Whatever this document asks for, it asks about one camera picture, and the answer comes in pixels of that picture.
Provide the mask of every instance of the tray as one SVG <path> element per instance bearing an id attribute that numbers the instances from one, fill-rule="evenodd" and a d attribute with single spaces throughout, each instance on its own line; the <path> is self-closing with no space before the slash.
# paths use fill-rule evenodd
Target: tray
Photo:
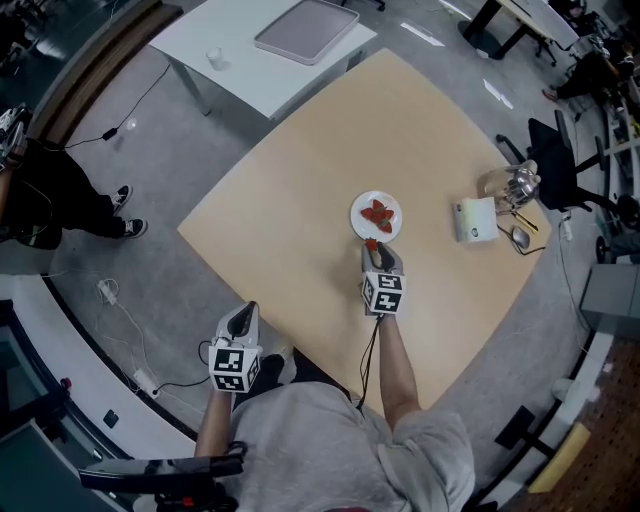
<path id="1" fill-rule="evenodd" d="M 269 24 L 253 42 L 262 50 L 312 66 L 357 25 L 359 18 L 357 12 L 329 2 L 302 0 Z"/>

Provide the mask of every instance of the desk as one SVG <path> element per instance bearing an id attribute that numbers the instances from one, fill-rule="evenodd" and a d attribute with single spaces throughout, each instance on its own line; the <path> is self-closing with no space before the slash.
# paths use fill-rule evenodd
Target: desk
<path id="1" fill-rule="evenodd" d="M 361 392 L 360 358 L 374 320 L 359 283 L 355 197 L 384 190 L 402 206 L 391 246 L 404 260 L 398 316 L 423 407 L 433 404 L 496 329 L 540 252 L 505 237 L 456 241 L 452 202 L 507 165 L 491 141 L 418 71 L 388 50 L 327 86 L 250 151 L 179 232 L 243 299 L 343 386 Z M 523 209 L 544 245 L 536 203 Z M 501 218 L 504 227 L 512 219 Z M 378 350 L 367 403 L 381 411 Z"/>
<path id="2" fill-rule="evenodd" d="M 516 30 L 502 46 L 500 46 L 498 40 L 491 33 L 485 30 L 485 27 L 501 7 L 504 7 L 510 14 L 522 22 L 520 28 Z M 489 57 L 496 60 L 503 59 L 507 52 L 526 34 L 533 33 L 534 37 L 538 36 L 549 40 L 554 39 L 544 28 L 534 21 L 527 12 L 512 0 L 487 0 L 473 21 L 460 22 L 458 29 L 471 46 L 485 52 Z"/>
<path id="3" fill-rule="evenodd" d="M 278 117 L 339 63 L 357 56 L 376 33 L 358 24 L 314 66 L 256 48 L 258 33 L 299 0 L 208 0 L 164 30 L 151 46 L 169 59 L 200 111 L 211 110 L 186 68 L 251 105 Z M 216 71 L 206 53 L 221 48 L 227 69 Z"/>

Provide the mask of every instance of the gray t-shirt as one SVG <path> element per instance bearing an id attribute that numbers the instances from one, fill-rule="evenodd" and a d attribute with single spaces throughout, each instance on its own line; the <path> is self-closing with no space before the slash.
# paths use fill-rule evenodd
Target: gray t-shirt
<path id="1" fill-rule="evenodd" d="M 363 417 L 335 387 L 296 383 L 244 402 L 231 428 L 233 439 L 249 448 L 244 473 L 223 482 L 240 511 L 410 510 L 408 497 L 390 482 L 382 446 L 418 450 L 450 512 L 460 511 L 473 490 L 471 446 L 456 414 L 414 412 L 392 434 L 380 415 L 365 407 Z M 403 466 L 402 449 L 394 453 Z"/>

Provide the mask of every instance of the black stand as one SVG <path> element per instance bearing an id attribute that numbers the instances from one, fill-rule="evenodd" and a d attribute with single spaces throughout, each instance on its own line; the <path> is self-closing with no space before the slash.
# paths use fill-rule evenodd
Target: black stand
<path id="1" fill-rule="evenodd" d="M 507 423 L 507 426 L 504 427 L 504 430 L 498 434 L 498 437 L 495 439 L 496 443 L 512 450 L 518 441 L 524 440 L 527 444 L 551 459 L 556 454 L 556 451 L 529 433 L 529 427 L 534 419 L 534 414 L 526 407 L 521 406 L 518 412 L 511 418 L 511 421 Z"/>
<path id="2" fill-rule="evenodd" d="M 507 42 L 501 45 L 493 34 L 485 30 L 489 22 L 500 10 L 500 7 L 500 4 L 496 0 L 487 0 L 472 21 L 461 21 L 458 23 L 458 30 L 462 34 L 462 37 L 476 50 L 486 53 L 495 60 L 504 59 L 507 52 L 525 35 L 532 35 L 537 40 L 539 37 L 537 34 L 534 35 L 529 27 L 522 24 Z"/>

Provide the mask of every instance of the white table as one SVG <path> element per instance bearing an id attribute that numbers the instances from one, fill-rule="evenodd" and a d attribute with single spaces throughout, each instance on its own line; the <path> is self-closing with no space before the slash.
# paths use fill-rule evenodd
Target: white table
<path id="1" fill-rule="evenodd" d="M 255 36 L 299 0 L 208 0 L 164 30 L 151 46 L 169 59 L 200 111 L 211 107 L 187 68 L 208 78 L 268 118 L 318 83 L 334 66 L 357 63 L 376 33 L 358 24 L 314 66 L 305 66 L 256 48 Z M 228 66 L 216 71 L 206 53 L 219 47 Z"/>

